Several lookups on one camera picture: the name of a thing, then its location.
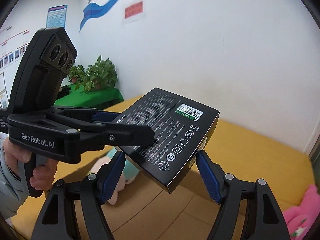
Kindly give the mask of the grey jacket left forearm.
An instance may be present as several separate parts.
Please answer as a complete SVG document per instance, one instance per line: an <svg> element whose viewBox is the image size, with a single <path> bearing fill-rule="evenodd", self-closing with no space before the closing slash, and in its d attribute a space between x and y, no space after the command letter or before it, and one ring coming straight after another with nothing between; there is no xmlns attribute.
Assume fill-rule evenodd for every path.
<svg viewBox="0 0 320 240"><path fill-rule="evenodd" d="M22 190L20 178L14 175L7 166L3 142L4 139L1 139L1 214L4 219L10 219L17 215L18 209L24 204L28 196Z"/></svg>

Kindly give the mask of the person's left hand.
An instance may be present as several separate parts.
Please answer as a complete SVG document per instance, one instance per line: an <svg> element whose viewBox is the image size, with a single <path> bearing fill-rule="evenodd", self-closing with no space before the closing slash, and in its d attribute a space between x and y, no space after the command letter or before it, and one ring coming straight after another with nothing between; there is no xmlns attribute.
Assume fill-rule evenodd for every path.
<svg viewBox="0 0 320 240"><path fill-rule="evenodd" d="M31 158L31 152L14 145L6 138L3 142L4 158L7 166L12 172L20 178L20 169L18 162L27 163ZM44 165L36 167L33 171L33 176L30 179L30 184L36 190L48 191L51 189L54 182L54 176L57 170L58 161L48 159Z"/></svg>

